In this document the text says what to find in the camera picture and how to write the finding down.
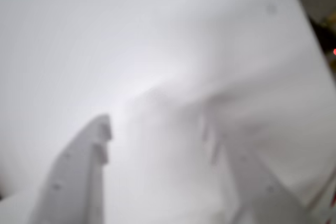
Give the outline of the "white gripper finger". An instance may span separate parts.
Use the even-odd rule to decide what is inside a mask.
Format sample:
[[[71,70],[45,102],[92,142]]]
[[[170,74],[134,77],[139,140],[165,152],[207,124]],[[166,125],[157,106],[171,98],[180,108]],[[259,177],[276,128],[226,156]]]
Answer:
[[[202,141],[220,183],[225,223],[315,222],[234,129],[226,132],[204,115]]]
[[[111,139],[107,114],[73,137],[53,162],[29,223],[104,223],[103,167]]]

